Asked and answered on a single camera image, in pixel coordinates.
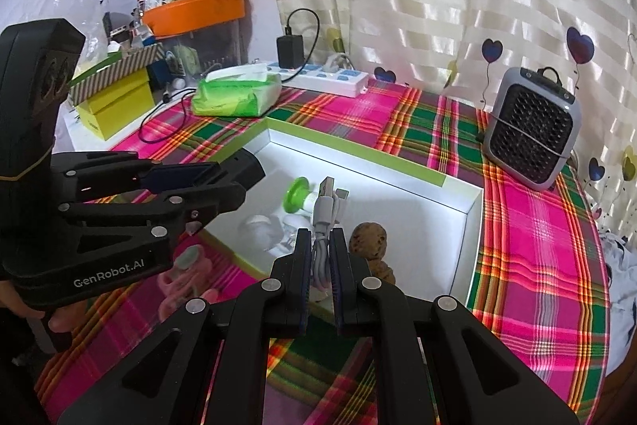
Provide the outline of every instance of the clear plastic object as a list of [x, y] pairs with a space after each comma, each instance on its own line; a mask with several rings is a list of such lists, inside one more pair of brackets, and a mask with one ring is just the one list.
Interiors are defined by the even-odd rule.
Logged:
[[240, 223], [237, 231], [251, 252], [269, 251], [283, 239], [278, 220], [264, 215], [249, 216]]
[[66, 19], [86, 37], [74, 76], [107, 57], [108, 41], [102, 23], [105, 11], [102, 3], [103, 0], [52, 0], [40, 14], [41, 18]]
[[285, 215], [283, 218], [283, 239], [281, 246], [292, 252], [296, 246], [299, 229], [312, 229], [310, 220], [302, 215]]

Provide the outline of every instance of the black cable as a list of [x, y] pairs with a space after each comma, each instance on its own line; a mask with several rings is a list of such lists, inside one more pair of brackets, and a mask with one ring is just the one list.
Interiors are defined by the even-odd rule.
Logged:
[[[139, 125], [139, 129], [137, 130], [137, 137], [139, 138], [139, 140], [142, 143], [146, 143], [147, 145], [157, 145], [157, 143], [161, 143], [162, 141], [165, 141], [167, 139], [170, 139], [171, 137], [173, 137], [174, 135], [177, 135], [179, 132], [181, 132], [184, 129], [184, 126], [186, 125], [186, 119], [188, 118], [188, 114], [186, 114], [186, 105], [184, 104], [184, 100], [186, 99], [186, 96], [188, 96], [189, 94], [192, 94], [196, 91], [195, 88], [187, 88], [187, 89], [183, 89], [180, 90], [179, 92], [173, 93], [170, 96], [168, 96], [168, 98], [163, 98], [161, 103], [157, 105], [157, 107], [155, 107], [149, 114], [146, 115], [146, 117], [142, 120], [141, 124]], [[176, 98], [179, 94], [184, 94], [182, 96], [182, 99], [180, 100], [180, 103], [182, 105], [182, 113], [184, 115], [184, 118], [182, 119], [182, 122], [179, 124], [179, 127], [176, 130], [173, 130], [173, 132], [169, 133], [168, 135], [163, 135], [162, 137], [158, 138], [158, 139], [152, 139], [152, 140], [147, 140], [144, 139], [144, 137], [141, 135], [144, 126], [146, 125], [146, 123], [149, 122], [149, 119], [151, 119], [152, 116], [154, 116], [155, 113], [157, 113], [157, 110], [164, 107], [165, 105], [167, 105], [168, 103], [170, 103], [170, 101], [173, 98]]]
[[317, 13], [314, 10], [310, 10], [309, 8], [297, 8], [294, 11], [292, 11], [292, 13], [290, 13], [288, 15], [287, 22], [285, 23], [285, 34], [286, 35], [292, 35], [292, 28], [290, 27], [290, 19], [291, 19], [292, 15], [294, 15], [296, 12], [310, 12], [312, 15], [314, 15], [316, 17], [316, 19], [317, 19], [317, 34], [316, 34], [316, 37], [314, 37], [314, 43], [312, 44], [312, 48], [310, 49], [310, 54], [305, 59], [305, 62], [303, 62], [303, 65], [301, 67], [299, 67], [299, 70], [297, 72], [295, 72], [294, 74], [292, 74], [291, 77], [286, 78], [285, 80], [282, 80], [281, 83], [289, 82], [291, 79], [296, 78], [301, 73], [301, 71], [308, 64], [308, 61], [310, 61], [310, 57], [312, 56], [312, 53], [314, 53], [314, 48], [317, 47], [317, 42], [319, 41], [318, 37], [319, 37], [319, 33], [320, 33], [320, 19], [319, 19], [319, 16], [317, 15]]

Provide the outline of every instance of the portable fan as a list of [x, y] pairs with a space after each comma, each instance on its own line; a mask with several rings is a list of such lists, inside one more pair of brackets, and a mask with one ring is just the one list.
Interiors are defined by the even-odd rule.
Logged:
[[580, 105], [561, 84], [512, 67], [502, 78], [482, 149], [512, 177], [542, 191], [564, 167], [581, 126]]

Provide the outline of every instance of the striped curtain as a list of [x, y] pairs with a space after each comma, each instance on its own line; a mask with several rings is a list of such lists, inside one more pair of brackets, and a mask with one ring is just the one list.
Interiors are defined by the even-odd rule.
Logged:
[[[378, 79], [479, 108], [492, 105], [509, 67], [555, 68], [584, 111], [576, 152], [595, 215], [620, 236], [635, 235], [634, 168], [622, 173], [622, 161], [633, 157], [627, 146], [637, 149], [636, 0], [277, 2], [282, 23], [300, 7], [319, 15], [316, 63], [346, 51], [356, 69]], [[314, 18], [299, 12], [291, 25], [308, 51]]]

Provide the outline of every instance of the tissue pack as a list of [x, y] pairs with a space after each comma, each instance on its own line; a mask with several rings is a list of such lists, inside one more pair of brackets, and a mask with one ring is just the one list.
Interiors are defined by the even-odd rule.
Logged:
[[197, 116], [262, 116], [281, 93], [279, 74], [265, 80], [219, 78], [202, 80], [192, 97], [192, 113]]

